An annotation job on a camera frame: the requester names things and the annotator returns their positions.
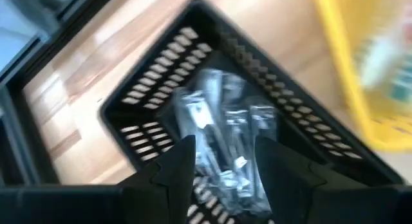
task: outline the clear plastic packaging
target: clear plastic packaging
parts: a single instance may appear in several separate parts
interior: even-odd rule
[[[270,207],[254,157],[257,135],[276,137],[275,109],[241,77],[203,70],[194,90],[178,88],[174,109],[181,137],[196,137],[196,173],[230,214],[267,215]],[[199,202],[207,197],[195,191]]]

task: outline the yellow plastic basket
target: yellow plastic basket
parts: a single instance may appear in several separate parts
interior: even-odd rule
[[[378,150],[412,149],[412,117],[382,114],[368,107],[358,83],[353,54],[371,33],[382,0],[316,0],[332,46],[352,117],[367,144]]]

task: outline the basket slot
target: basket slot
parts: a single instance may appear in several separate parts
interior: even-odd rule
[[[150,87],[147,87],[142,84],[137,84],[136,86],[133,86],[133,89],[137,91],[141,91],[142,93],[148,92],[150,90]]]
[[[201,182],[200,177],[195,177],[193,181],[193,192],[191,196],[192,205],[189,207],[187,221],[191,221],[196,217],[197,214],[201,213],[204,215],[200,223],[241,223],[237,217],[229,216],[229,214],[224,210],[222,204],[219,202],[217,197],[213,193],[205,188],[205,184]],[[196,194],[201,194],[201,200],[206,201],[205,203],[198,203]]]
[[[127,93],[127,95],[129,95],[130,97],[136,98],[136,99],[140,99],[144,96],[143,93],[139,92],[139,91],[130,91],[129,93]]]
[[[130,145],[132,147],[134,147],[135,149],[137,149],[138,147],[142,147],[142,146],[146,146],[146,145],[150,145],[149,140],[146,138],[141,138],[139,140],[134,140],[130,143]]]
[[[158,57],[154,61],[165,67],[173,65],[173,61],[169,60],[167,57]]]
[[[196,65],[200,64],[202,59],[205,59],[207,56],[207,52],[199,49],[199,44],[194,44],[196,41],[197,40],[193,41],[192,45],[186,46],[186,49],[180,54],[180,59],[170,66],[169,70],[165,71],[162,77],[157,77],[159,81],[158,84],[154,86],[153,97],[148,96],[148,98],[145,98],[147,101],[144,101],[144,107],[148,109],[158,109],[160,104],[167,102],[174,88],[185,84],[190,79],[191,72],[196,68]],[[200,44],[202,44],[200,46],[202,46],[203,49],[209,52],[212,51],[212,48],[208,44]]]
[[[162,76],[158,73],[156,73],[155,71],[147,71],[146,73],[144,73],[144,75],[147,78],[153,79],[153,80],[158,80],[159,78],[161,78]]]
[[[156,84],[156,81],[151,80],[151,79],[149,79],[149,78],[147,78],[147,77],[144,77],[144,78],[139,79],[139,82],[140,82],[141,84],[144,84],[144,85],[148,86],[148,87],[151,87],[151,86],[153,86],[153,85]]]
[[[176,42],[172,42],[168,44],[167,47],[169,47],[169,49],[171,49],[172,51],[176,53],[183,53],[186,50],[183,46],[181,46],[180,44]]]
[[[189,221],[190,224],[198,224],[201,223],[201,221],[203,220],[203,218],[205,217],[204,214],[198,212],[196,213],[191,220]]]
[[[158,153],[164,153],[173,147],[174,142],[172,138],[158,122],[146,123],[142,127],[145,136],[150,139],[151,145],[154,146]]]
[[[160,64],[153,64],[149,67],[151,70],[154,70],[158,73],[164,73],[167,71],[167,68],[165,68],[164,66],[160,65]]]
[[[121,131],[122,133],[129,133],[129,132],[131,132],[131,131],[137,130],[138,128],[139,128],[138,126],[129,126],[129,127],[124,127],[124,128],[122,128],[120,131]]]
[[[134,138],[141,137],[142,135],[143,135],[143,133],[141,133],[141,132],[132,133],[132,134],[126,136],[126,140],[132,140]]]
[[[196,39],[199,37],[199,35],[191,27],[182,28],[180,33],[184,34],[189,39]]]
[[[170,50],[170,49],[168,49],[168,50],[163,50],[163,51],[161,52],[161,54],[162,54],[163,56],[167,57],[168,59],[171,59],[171,60],[176,60],[176,59],[179,58],[179,55],[176,54],[175,52],[173,52],[173,51]]]
[[[365,184],[389,183],[388,178],[385,178],[379,168],[364,161],[364,154],[368,154],[368,158],[373,157],[367,151],[363,151],[366,147],[360,146],[362,150],[360,152],[358,147],[352,146],[348,141],[348,139],[355,139],[354,136],[343,138],[336,129],[326,123],[324,120],[333,120],[332,122],[338,125],[331,116],[323,118],[324,115],[328,115],[326,111],[316,112],[313,107],[317,107],[318,110],[322,108],[312,99],[308,99],[295,82],[282,71],[276,72],[271,69],[270,64],[265,65],[266,59],[247,51],[248,44],[241,43],[229,32],[220,31],[220,34],[223,39],[223,49],[234,57],[236,62],[255,79],[256,84],[272,97],[278,110],[290,117],[313,143],[317,143],[319,149],[336,164],[337,171]]]
[[[135,104],[137,104],[138,102],[140,102],[140,100],[135,99],[135,98],[131,98],[131,97],[126,97],[126,98],[123,98],[123,99],[122,99],[122,102],[124,102],[124,103],[126,103],[126,104],[135,105]]]
[[[159,156],[159,153],[154,152],[150,154],[140,155],[140,158],[143,161],[146,161],[149,163],[149,162],[152,162],[157,156]]]
[[[149,145],[149,146],[146,146],[146,147],[141,147],[141,146],[139,146],[140,148],[138,148],[138,149],[136,149],[136,152],[137,153],[144,153],[144,152],[147,152],[147,151],[150,151],[150,150],[152,150],[152,149],[154,149],[154,147],[153,146],[151,146],[151,145]]]
[[[182,46],[190,46],[192,42],[184,35],[177,35],[174,40]]]

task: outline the black plastic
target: black plastic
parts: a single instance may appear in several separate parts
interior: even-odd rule
[[[7,139],[10,147],[9,154],[6,156],[7,162],[14,162],[17,167],[15,171],[19,172],[18,178],[21,180],[12,180],[10,185],[25,184],[37,185],[41,183],[58,183],[58,177],[53,170],[53,164],[48,156],[47,150],[40,147],[38,139],[34,136],[26,136],[25,131],[31,128],[29,120],[21,125],[22,120],[17,115],[11,94],[6,88],[0,89],[0,102],[4,115],[1,117],[3,124],[3,135]]]
[[[0,187],[22,184],[24,180],[20,168],[15,161],[5,125],[0,120]]]
[[[194,137],[188,136],[120,185],[0,189],[0,220],[16,224],[183,224],[193,178]]]
[[[188,28],[195,35],[188,34]],[[184,50],[173,48],[176,43]],[[201,48],[205,44],[211,51]],[[200,50],[203,57],[195,54]],[[166,54],[169,51],[178,58]],[[206,0],[189,2],[100,110],[103,123],[136,169],[179,141],[176,120],[165,115],[173,112],[171,90],[190,84],[204,68],[233,68],[229,71],[248,80],[272,101],[279,110],[279,141],[283,145],[368,186],[403,183]],[[215,223],[208,219],[213,216],[209,214],[203,215],[203,220]]]
[[[278,224],[411,223],[412,187],[368,187],[258,137],[256,161]]]

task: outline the wooden floor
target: wooden floor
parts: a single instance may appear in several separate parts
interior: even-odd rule
[[[110,1],[25,87],[62,183],[117,183],[134,172],[98,109],[186,1]],[[211,1],[353,128],[313,0]]]

